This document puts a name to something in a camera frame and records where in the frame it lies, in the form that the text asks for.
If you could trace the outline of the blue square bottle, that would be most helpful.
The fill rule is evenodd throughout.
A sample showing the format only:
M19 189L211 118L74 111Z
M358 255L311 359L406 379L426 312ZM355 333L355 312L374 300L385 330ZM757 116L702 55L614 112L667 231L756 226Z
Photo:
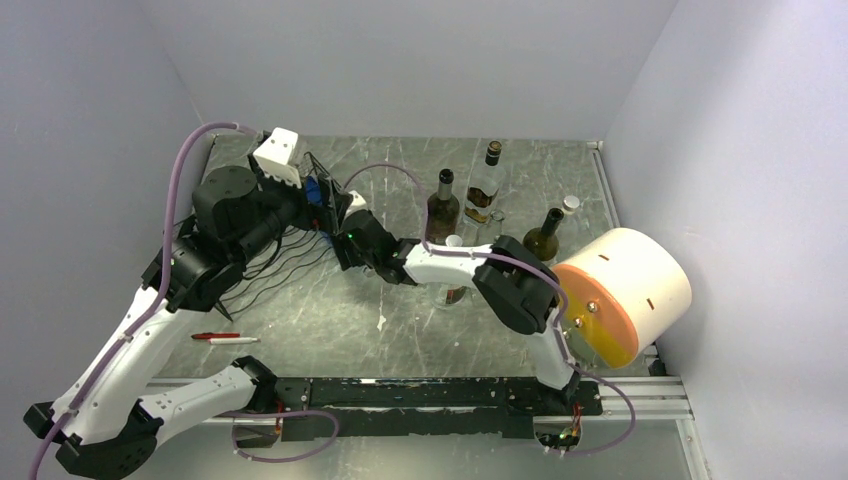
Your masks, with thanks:
M321 183L316 177L307 176L304 179L303 189L310 225L316 230L326 232L329 224L328 202L324 198Z

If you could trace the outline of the black wire wine rack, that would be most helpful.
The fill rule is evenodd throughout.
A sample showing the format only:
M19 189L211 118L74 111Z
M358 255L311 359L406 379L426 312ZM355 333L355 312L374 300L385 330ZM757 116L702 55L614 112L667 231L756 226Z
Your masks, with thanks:
M242 165L224 165L212 170L192 194L192 214L180 221L172 244L171 277L166 293L168 309L224 312L229 291L244 280L266 279L296 259L294 250L307 255L320 241L334 248L333 238L319 230L289 227L278 240L266 246L251 245L255 207L251 192L291 187L263 173L253 157ZM310 152L299 168L304 179L320 169L329 171Z

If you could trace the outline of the brown label wine bottle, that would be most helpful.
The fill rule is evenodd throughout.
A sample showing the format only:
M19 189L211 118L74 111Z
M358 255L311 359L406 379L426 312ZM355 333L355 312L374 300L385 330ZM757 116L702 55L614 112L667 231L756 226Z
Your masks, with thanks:
M427 200L425 238L430 243L444 245L446 238L456 233L460 205L453 192L453 171L442 169L438 181L436 192Z

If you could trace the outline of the round clear silver-cap bottle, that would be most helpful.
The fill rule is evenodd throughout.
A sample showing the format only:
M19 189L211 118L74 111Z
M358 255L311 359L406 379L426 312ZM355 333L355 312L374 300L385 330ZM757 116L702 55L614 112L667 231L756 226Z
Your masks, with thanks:
M460 235L451 234L445 238L445 246L461 247L463 239ZM431 283L428 285L428 295L432 304L437 308L451 308L463 301L469 289L463 285Z

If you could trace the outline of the tall clear bottle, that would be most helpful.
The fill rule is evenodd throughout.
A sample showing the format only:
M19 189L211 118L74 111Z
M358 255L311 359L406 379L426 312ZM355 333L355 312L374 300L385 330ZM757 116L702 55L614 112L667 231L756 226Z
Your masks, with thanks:
M477 244L494 243L503 232L504 220L505 214L502 210L493 210L487 222L478 228L475 242Z

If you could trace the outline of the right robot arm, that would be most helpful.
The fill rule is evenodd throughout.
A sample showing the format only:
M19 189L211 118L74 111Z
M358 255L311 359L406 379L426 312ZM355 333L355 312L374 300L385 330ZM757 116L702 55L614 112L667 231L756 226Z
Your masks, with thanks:
M518 240L502 235L493 244L451 247L398 239L368 210L344 219L340 240L353 261L389 284L477 290L498 320L524 337L542 406L562 414L576 403L581 374L561 329L567 294L552 270Z

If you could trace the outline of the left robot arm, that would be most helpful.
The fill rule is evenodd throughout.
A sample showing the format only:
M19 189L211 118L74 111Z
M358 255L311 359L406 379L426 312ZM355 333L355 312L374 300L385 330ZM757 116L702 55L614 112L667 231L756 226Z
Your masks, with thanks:
M193 212L170 227L133 302L96 359L61 397L32 405L25 424L72 475L123 479L163 443L230 411L254 416L279 409L275 375L253 357L157 395L144 389L198 320L218 308L249 263L289 228L334 237L365 208L325 172L286 168L213 170L195 188Z

